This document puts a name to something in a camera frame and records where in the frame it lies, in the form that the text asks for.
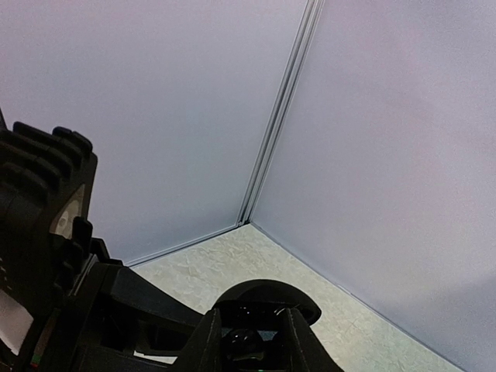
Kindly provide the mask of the black stem earbud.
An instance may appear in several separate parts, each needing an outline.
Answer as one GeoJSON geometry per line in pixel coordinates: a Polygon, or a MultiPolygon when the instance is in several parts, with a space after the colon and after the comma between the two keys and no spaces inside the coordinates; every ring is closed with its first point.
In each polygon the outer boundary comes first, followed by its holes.
{"type": "Polygon", "coordinates": [[[233,329],[222,338],[222,342],[227,360],[261,361],[265,357],[264,341],[254,329],[233,329]]]}

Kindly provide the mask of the round black case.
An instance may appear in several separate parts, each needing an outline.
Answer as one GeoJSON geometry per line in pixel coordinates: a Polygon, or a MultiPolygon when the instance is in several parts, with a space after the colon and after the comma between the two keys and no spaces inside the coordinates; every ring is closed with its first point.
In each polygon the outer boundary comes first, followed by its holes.
{"type": "Polygon", "coordinates": [[[222,338],[233,329],[254,329],[265,345],[265,357],[261,361],[231,361],[226,359],[221,342],[226,371],[288,371],[281,321],[284,310],[296,308],[310,326],[322,314],[320,307],[305,292],[270,279],[255,279],[234,285],[218,298],[213,308],[220,311],[222,338]]]}

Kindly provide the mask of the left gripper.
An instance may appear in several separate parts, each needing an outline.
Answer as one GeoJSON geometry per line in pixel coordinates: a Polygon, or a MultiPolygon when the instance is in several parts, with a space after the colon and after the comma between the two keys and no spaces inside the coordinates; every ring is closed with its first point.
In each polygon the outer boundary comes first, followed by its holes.
{"type": "Polygon", "coordinates": [[[177,357],[203,314],[160,290],[114,260],[103,239],[91,240],[92,258],[77,291],[48,318],[24,371],[172,371],[150,360],[96,343],[79,343],[98,294],[105,341],[158,341],[158,357],[177,357]]]}

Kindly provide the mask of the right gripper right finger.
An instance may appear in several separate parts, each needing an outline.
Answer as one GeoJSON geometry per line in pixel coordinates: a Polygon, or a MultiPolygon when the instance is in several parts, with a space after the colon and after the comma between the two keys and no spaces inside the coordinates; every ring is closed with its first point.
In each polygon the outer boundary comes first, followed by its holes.
{"type": "Polygon", "coordinates": [[[284,310],[284,350],[289,371],[343,372],[296,308],[284,310]]]}

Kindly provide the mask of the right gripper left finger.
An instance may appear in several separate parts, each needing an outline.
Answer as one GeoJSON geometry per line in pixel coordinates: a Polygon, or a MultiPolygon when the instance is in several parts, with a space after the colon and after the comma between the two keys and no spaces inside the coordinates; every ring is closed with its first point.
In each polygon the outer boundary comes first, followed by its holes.
{"type": "Polygon", "coordinates": [[[176,359],[176,371],[222,371],[222,319],[220,311],[208,311],[176,359]]]}

